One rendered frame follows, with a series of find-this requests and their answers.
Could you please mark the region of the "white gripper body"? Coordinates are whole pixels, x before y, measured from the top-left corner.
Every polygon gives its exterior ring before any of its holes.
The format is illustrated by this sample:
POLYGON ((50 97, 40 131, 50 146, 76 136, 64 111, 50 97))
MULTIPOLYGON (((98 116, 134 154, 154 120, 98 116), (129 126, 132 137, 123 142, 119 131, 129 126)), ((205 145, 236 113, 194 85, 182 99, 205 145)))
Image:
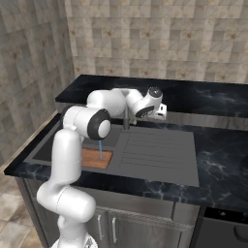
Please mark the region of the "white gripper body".
POLYGON ((167 118, 167 106, 164 104, 161 104, 159 108, 154 112, 154 116, 157 119, 165 120, 167 118))

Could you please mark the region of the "dark grey sink faucet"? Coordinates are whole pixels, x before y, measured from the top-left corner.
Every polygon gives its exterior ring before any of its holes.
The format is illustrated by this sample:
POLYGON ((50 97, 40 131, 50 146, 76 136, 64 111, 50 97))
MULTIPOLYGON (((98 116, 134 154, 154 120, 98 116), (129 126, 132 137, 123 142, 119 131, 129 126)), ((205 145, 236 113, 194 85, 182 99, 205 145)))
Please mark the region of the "dark grey sink faucet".
POLYGON ((128 108, 125 108, 123 115, 123 129, 129 130, 130 125, 136 125, 136 124, 137 124, 137 119, 135 118, 135 116, 128 108))

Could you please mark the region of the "grey sink with drainboard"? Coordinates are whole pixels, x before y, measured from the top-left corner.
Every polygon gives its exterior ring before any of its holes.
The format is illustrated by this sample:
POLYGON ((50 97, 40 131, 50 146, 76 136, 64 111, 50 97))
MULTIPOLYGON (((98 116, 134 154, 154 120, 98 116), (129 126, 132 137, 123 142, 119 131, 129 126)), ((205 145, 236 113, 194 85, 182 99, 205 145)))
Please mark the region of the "grey sink with drainboard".
MULTIPOLYGON (((85 139, 84 148, 99 149, 95 140, 85 139)), ((112 151, 105 170, 99 172, 151 181, 197 187, 199 176, 194 135, 191 132, 113 125, 102 140, 104 150, 112 151)))

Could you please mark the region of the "brown wooden cutting board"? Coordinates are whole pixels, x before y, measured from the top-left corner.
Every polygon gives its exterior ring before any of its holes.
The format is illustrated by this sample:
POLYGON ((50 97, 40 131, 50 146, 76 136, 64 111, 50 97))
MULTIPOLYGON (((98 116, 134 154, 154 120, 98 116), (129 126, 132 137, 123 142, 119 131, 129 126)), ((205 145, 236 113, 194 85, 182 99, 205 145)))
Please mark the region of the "brown wooden cutting board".
POLYGON ((83 148, 81 164, 84 167, 105 170, 110 163, 112 154, 113 152, 109 150, 100 152, 99 149, 83 148))

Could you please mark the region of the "grey panel under sink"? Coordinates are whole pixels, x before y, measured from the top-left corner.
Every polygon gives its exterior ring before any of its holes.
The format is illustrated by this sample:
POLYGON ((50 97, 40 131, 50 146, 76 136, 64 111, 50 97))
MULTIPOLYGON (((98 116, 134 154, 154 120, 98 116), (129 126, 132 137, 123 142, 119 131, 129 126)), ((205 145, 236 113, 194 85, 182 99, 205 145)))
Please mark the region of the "grey panel under sink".
POLYGON ((92 196, 96 200, 97 205, 101 207, 171 218, 173 208, 171 201, 154 200, 83 187, 78 187, 78 189, 92 196))

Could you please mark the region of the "grey cupboard door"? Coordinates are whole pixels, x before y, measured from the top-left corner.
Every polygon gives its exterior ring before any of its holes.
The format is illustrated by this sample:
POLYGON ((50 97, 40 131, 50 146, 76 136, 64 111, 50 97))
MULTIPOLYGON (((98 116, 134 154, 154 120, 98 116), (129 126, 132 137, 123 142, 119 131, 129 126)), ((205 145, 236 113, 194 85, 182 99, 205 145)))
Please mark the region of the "grey cupboard door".
POLYGON ((107 211, 101 207, 97 207, 93 217, 86 223, 88 233, 95 239, 99 248, 109 248, 109 222, 107 211), (102 215, 101 225, 104 235, 103 240, 100 240, 98 232, 98 215, 102 215))
POLYGON ((189 248, 194 227, 169 219, 125 211, 108 211, 111 248, 189 248), (111 220, 116 217, 117 242, 112 240, 111 220))

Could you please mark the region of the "black dishwasher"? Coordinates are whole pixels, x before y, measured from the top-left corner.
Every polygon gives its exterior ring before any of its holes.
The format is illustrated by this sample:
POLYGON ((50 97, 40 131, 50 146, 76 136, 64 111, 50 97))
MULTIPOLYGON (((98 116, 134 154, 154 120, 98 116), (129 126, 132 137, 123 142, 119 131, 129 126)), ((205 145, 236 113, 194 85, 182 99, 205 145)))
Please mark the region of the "black dishwasher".
POLYGON ((202 206, 190 248, 248 248, 248 212, 202 206))

